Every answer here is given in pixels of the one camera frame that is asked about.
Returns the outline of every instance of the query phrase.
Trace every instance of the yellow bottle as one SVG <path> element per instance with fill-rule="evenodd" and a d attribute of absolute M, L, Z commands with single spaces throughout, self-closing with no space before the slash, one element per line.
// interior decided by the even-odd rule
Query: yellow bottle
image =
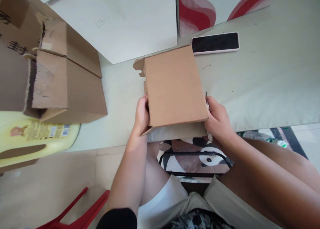
<path fill-rule="evenodd" d="M 44 157 L 68 149 L 77 138 L 80 124 L 49 124 L 18 111 L 0 111 L 0 167 Z M 36 145 L 37 152 L 8 158 L 4 151 Z"/>

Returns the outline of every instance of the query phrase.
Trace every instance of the white cardboard sheet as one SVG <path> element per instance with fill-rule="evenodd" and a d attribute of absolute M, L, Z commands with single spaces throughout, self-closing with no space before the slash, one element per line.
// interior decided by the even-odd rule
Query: white cardboard sheet
<path fill-rule="evenodd" d="M 175 0 L 52 0 L 48 4 L 112 64 L 177 45 Z"/>

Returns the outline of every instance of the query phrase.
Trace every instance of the hand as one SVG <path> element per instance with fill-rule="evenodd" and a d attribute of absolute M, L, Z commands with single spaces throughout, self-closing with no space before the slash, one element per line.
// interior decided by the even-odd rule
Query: hand
<path fill-rule="evenodd" d="M 147 102 L 147 95 L 142 96 L 138 100 L 136 109 L 136 119 L 134 121 L 134 126 L 132 130 L 132 133 L 134 133 L 137 136 L 141 136 L 141 134 L 145 133 L 148 129 L 149 113 L 146 109 Z"/>
<path fill-rule="evenodd" d="M 226 108 L 213 97 L 208 96 L 209 120 L 204 122 L 206 130 L 218 141 L 234 135 Z"/>

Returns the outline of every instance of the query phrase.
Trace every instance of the red plastic stool leg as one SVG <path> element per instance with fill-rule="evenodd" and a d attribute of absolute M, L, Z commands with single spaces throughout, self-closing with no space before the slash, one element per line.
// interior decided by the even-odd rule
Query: red plastic stool leg
<path fill-rule="evenodd" d="M 106 190 L 102 196 L 83 214 L 78 220 L 70 224 L 69 228 L 87 229 L 93 219 L 97 216 L 109 198 L 110 191 Z"/>
<path fill-rule="evenodd" d="M 82 192 L 76 197 L 76 199 L 73 200 L 73 202 L 71 202 L 71 204 L 55 219 L 53 219 L 52 221 L 44 224 L 43 226 L 40 226 L 36 229 L 47 229 L 50 228 L 53 224 L 56 224 L 57 222 L 60 222 L 61 219 L 71 210 L 71 208 L 79 201 L 79 199 L 88 191 L 88 188 L 85 187 Z"/>

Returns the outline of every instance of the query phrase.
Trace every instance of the barcode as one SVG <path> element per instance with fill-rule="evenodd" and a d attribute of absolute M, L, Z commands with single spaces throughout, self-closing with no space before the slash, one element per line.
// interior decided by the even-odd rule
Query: barcode
<path fill-rule="evenodd" d="M 70 130 L 63 130 L 62 136 L 68 136 Z"/>
<path fill-rule="evenodd" d="M 54 135 L 56 134 L 56 130 L 57 130 L 57 127 L 51 127 L 49 138 L 53 138 L 54 137 Z"/>

